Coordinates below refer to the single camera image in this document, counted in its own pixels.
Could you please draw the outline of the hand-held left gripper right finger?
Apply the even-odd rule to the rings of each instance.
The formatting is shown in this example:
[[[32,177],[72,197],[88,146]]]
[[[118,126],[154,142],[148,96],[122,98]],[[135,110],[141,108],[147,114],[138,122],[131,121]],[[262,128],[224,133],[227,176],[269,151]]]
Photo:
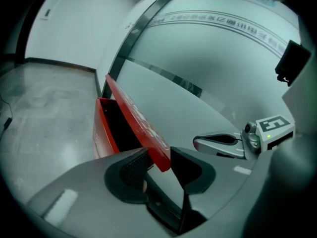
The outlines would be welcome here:
[[[255,161],[171,147],[170,165],[184,191],[179,225],[184,234],[211,219],[233,198]]]

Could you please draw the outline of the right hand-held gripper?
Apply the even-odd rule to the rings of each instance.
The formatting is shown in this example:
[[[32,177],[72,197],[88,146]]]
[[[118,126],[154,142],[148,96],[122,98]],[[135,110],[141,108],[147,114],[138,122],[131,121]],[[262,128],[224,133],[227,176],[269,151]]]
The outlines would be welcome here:
[[[240,134],[218,131],[194,137],[197,151],[227,158],[254,160],[294,137],[294,122],[277,115],[248,122]]]

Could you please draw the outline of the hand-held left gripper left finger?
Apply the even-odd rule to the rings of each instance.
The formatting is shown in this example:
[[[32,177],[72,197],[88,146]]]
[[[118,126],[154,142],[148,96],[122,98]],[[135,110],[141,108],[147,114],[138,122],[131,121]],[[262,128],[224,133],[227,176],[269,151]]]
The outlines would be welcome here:
[[[54,237],[175,238],[148,209],[148,152],[139,148],[79,164],[27,203]]]

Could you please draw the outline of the red box lid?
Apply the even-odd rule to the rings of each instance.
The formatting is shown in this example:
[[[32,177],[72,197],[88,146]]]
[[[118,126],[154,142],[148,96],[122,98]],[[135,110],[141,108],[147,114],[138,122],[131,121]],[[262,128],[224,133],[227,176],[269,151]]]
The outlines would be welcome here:
[[[141,145],[148,148],[151,160],[161,172],[168,171],[171,167],[168,143],[137,108],[129,95],[108,74],[106,82],[133,133]]]

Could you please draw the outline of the red fire equipment box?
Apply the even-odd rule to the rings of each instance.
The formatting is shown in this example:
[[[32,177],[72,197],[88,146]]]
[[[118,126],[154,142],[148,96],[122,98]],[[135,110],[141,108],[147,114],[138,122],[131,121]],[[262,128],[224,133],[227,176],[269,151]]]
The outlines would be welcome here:
[[[106,98],[96,99],[93,141],[97,159],[143,147],[117,101]]]

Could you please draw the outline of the black monitor screen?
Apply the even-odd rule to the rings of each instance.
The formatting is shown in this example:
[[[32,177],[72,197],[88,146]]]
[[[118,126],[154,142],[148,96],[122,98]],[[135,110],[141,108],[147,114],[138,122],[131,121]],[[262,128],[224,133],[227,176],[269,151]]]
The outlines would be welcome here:
[[[290,40],[286,50],[275,68],[277,80],[290,87],[308,62],[311,52],[302,45]]]

